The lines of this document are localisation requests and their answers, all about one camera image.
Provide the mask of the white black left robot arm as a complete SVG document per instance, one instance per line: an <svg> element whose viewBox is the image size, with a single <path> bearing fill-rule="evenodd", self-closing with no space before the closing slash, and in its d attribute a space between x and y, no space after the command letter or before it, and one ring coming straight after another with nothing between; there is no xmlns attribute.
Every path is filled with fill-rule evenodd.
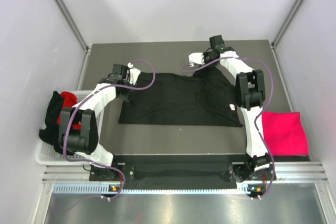
<svg viewBox="0 0 336 224"><path fill-rule="evenodd" d="M128 87L134 87L138 75L131 63L113 65L112 72L81 102L61 110L58 145L65 160L71 162L68 154L77 154L80 162L102 166L101 174L107 180L117 178L119 168L113 164L114 155L99 143L97 116L114 99L126 98Z"/></svg>

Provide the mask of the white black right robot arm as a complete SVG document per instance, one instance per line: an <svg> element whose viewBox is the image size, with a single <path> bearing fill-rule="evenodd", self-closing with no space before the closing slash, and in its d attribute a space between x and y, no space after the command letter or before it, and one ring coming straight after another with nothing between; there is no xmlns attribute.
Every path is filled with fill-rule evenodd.
<svg viewBox="0 0 336 224"><path fill-rule="evenodd" d="M210 51L203 53L205 64L220 64L235 77L234 99L244 117L247 136L245 174L252 180L264 174L270 166L261 114L266 98L264 73L253 69L231 47L225 46L221 35L209 38Z"/></svg>

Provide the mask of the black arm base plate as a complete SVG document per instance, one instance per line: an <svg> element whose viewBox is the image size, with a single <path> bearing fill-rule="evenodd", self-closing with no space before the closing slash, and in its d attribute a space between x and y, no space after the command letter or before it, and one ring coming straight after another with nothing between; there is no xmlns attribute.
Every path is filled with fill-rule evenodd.
<svg viewBox="0 0 336 224"><path fill-rule="evenodd" d="M120 154L112 164L124 173L92 167L91 182L126 181L125 189L233 189L236 183L275 179L273 167L253 172L245 154Z"/></svg>

